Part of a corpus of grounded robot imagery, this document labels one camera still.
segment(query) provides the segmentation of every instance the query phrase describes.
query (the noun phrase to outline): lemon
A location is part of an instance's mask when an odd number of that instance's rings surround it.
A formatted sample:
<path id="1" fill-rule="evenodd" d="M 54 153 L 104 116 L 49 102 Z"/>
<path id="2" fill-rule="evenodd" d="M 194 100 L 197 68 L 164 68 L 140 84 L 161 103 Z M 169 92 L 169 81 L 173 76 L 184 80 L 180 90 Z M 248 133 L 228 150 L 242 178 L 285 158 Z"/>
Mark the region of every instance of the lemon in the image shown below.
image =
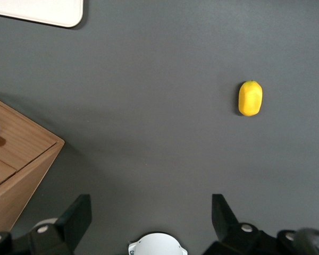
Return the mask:
<path id="1" fill-rule="evenodd" d="M 239 92 L 239 111 L 244 116 L 253 116 L 260 111 L 262 88 L 256 81 L 246 81 Z"/>

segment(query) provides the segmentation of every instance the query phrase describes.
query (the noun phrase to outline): black clamp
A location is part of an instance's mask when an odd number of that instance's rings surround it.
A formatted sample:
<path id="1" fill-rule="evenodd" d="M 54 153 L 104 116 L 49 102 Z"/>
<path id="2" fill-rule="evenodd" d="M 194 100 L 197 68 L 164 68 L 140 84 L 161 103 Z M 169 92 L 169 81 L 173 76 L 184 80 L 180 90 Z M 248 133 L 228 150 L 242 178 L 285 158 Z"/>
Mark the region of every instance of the black clamp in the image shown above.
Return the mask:
<path id="1" fill-rule="evenodd" d="M 239 223 L 221 194 L 213 195 L 212 222 L 219 241 L 204 255 L 319 255 L 319 231 L 282 230 L 271 237 L 252 224 Z"/>
<path id="2" fill-rule="evenodd" d="M 0 255 L 73 255 L 90 223 L 90 195 L 80 195 L 54 224 L 36 226 L 15 240 L 0 232 Z"/>

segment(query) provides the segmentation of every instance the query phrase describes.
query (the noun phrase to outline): white tray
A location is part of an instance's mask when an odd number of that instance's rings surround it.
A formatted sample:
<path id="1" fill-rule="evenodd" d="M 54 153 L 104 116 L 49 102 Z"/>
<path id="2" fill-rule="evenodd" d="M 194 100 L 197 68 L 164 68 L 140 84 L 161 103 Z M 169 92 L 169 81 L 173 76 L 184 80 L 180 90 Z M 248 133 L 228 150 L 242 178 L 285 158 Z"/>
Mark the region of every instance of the white tray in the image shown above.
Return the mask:
<path id="1" fill-rule="evenodd" d="M 81 20 L 83 0 L 0 0 L 0 15 L 69 28 Z"/>

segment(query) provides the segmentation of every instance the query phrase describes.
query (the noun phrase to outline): wooden cabinet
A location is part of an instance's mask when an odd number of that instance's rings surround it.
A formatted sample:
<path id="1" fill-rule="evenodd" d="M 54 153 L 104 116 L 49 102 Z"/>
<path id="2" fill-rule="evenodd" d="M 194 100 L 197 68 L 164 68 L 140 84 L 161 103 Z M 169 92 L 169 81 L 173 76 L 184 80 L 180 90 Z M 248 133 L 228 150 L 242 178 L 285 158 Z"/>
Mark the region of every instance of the wooden cabinet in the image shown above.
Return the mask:
<path id="1" fill-rule="evenodd" d="M 0 102 L 0 231 L 9 231 L 64 141 Z"/>

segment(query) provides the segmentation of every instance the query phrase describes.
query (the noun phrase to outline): gray surface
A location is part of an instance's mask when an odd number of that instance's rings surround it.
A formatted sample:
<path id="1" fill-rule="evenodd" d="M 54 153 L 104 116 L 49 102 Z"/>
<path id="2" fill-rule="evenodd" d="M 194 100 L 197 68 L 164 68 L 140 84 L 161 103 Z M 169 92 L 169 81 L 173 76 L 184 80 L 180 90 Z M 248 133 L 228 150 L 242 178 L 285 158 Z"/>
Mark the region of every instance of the gray surface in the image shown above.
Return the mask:
<path id="1" fill-rule="evenodd" d="M 212 193 L 275 235 L 319 228 L 319 1 L 90 1 L 62 29 L 0 17 L 0 100 L 66 145 L 18 236 L 90 193 L 77 254 L 148 231 L 201 254 Z M 263 87 L 236 111 L 238 84 Z"/>

